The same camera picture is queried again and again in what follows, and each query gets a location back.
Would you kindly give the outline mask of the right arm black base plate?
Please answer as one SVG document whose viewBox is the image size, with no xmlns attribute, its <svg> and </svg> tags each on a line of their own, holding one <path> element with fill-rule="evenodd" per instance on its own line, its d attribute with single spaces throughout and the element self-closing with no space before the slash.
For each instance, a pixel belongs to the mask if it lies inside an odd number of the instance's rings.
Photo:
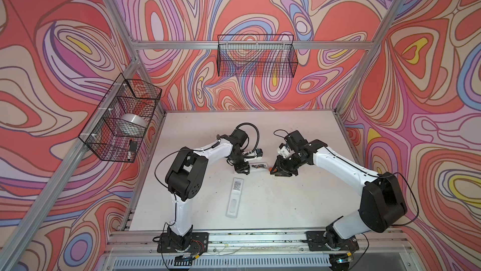
<svg viewBox="0 0 481 271">
<path fill-rule="evenodd" d="M 359 250 L 357 240 L 339 238 L 334 232 L 307 231 L 304 243 L 310 251 L 356 252 Z"/>
</svg>

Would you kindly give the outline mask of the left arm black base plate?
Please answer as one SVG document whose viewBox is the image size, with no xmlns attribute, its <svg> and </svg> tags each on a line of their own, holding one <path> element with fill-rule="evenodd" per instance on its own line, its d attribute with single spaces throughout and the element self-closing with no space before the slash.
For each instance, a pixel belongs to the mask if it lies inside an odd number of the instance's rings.
<svg viewBox="0 0 481 271">
<path fill-rule="evenodd" d="M 209 233 L 194 232 L 181 237 L 168 232 L 155 237 L 153 241 L 157 242 L 158 253 L 204 253 L 208 250 Z"/>
</svg>

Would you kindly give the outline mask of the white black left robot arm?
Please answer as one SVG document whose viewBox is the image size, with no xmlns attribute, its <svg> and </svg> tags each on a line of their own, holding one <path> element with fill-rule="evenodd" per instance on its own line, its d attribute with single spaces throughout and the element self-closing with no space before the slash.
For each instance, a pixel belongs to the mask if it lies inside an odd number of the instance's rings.
<svg viewBox="0 0 481 271">
<path fill-rule="evenodd" d="M 169 226 L 171 232 L 184 237 L 191 231 L 192 199 L 199 193 L 210 164 L 226 159 L 236 173 L 250 173 L 249 163 L 242 150 L 248 139 L 245 131 L 236 128 L 230 135 L 220 135 L 206 146 L 180 149 L 165 177 L 175 203 L 175 221 Z"/>
</svg>

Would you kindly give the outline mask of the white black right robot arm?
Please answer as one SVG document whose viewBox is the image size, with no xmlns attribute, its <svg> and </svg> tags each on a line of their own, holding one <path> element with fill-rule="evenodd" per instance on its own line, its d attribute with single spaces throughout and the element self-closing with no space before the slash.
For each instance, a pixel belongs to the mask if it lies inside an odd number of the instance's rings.
<svg viewBox="0 0 481 271">
<path fill-rule="evenodd" d="M 325 142 L 308 141 L 295 130 L 283 136 L 284 143 L 270 174 L 297 176 L 304 165 L 325 169 L 361 197 L 357 210 L 339 217 L 326 227 L 325 239 L 335 245 L 369 231 L 383 233 L 407 213 L 407 206 L 396 175 L 367 169 L 338 154 Z"/>
</svg>

